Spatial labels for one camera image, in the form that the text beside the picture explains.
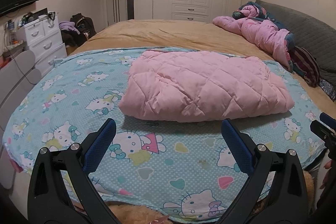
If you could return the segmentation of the person's right hand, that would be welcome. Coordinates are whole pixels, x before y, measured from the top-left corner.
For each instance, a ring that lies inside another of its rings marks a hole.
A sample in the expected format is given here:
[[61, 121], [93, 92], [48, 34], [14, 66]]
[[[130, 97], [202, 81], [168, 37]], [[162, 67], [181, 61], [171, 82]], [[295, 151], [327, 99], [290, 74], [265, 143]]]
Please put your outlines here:
[[331, 174], [331, 168], [333, 167], [334, 161], [330, 160], [328, 161], [323, 167], [325, 170], [327, 170], [327, 173], [325, 174], [325, 177], [323, 178], [322, 184], [319, 187], [320, 189], [324, 189], [327, 186], [330, 174]]

